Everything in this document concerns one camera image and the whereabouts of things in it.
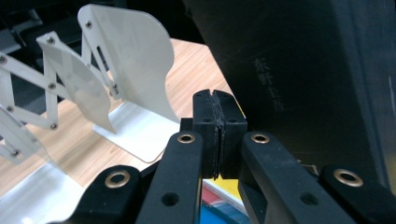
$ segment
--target black object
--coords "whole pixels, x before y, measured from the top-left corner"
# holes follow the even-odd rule
[[[194,109],[199,108],[198,117],[220,119],[216,121],[220,126],[204,126],[199,134],[188,129],[201,126],[200,120],[183,119],[184,131],[169,139],[162,160],[143,171],[142,180],[134,168],[117,166],[104,171],[65,223],[198,223],[202,178],[213,174],[206,174],[203,166],[210,170],[219,166],[221,175],[239,179],[238,189],[253,223],[396,222],[396,198],[387,189],[340,166],[325,168],[318,182],[271,134],[241,134],[246,123],[237,122],[240,111],[229,110],[235,105],[225,92],[197,92]],[[224,120],[232,125],[224,125]],[[233,139],[233,144],[208,147],[207,139],[210,143]],[[234,153],[225,159],[219,156],[221,152]],[[205,162],[208,158],[219,162]],[[236,169],[229,169],[234,164]],[[114,178],[122,171],[130,172],[134,179],[123,183],[125,178]],[[108,180],[118,187],[110,188]]]
[[[254,130],[396,191],[393,0],[183,0]]]

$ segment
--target wooden floor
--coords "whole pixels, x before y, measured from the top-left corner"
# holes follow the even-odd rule
[[[197,91],[210,89],[231,93],[206,46],[175,39],[172,44],[175,63],[165,85],[169,102],[179,118],[192,116],[192,95]],[[112,102],[112,108],[119,104]],[[56,131],[32,125],[27,128],[44,145],[49,156],[84,188],[107,167],[125,164],[143,170],[150,166],[94,133],[92,123],[68,101],[59,103]],[[34,155],[19,166],[0,158],[0,196],[43,164],[40,158],[42,156]]]

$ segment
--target wood surface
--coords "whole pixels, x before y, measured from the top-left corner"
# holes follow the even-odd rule
[[[207,46],[176,39],[172,39],[172,44],[175,63],[165,85],[169,102],[179,118],[192,116],[192,95],[197,91],[210,89],[231,93]],[[119,104],[113,101],[112,108]],[[92,123],[82,117],[72,102],[62,101],[58,108],[57,130],[44,130],[29,124],[27,128],[61,169],[82,187],[87,188],[110,166],[124,164],[139,170],[150,166],[94,133]],[[42,155],[34,155],[18,166],[0,158],[0,196],[43,164],[42,158]]]

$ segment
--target wooden table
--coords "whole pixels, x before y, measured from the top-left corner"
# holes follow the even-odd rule
[[[192,116],[192,95],[200,90],[231,93],[212,54],[205,45],[172,39],[175,63],[166,78],[169,102],[179,118]],[[120,102],[112,102],[112,108]],[[118,164],[139,170],[150,166],[92,131],[92,123],[84,119],[77,107],[59,103],[59,128],[49,131],[27,125],[45,146],[55,162],[82,187],[87,188],[106,168]],[[0,196],[37,169],[43,161],[33,156],[19,166],[0,158]]]

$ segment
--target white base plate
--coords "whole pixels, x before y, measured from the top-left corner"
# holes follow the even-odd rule
[[[117,134],[98,125],[93,130],[144,162],[153,162],[165,149],[178,123],[139,105],[125,102],[109,115]]]
[[[69,218],[84,188],[48,162],[0,199],[1,223],[50,223]]]

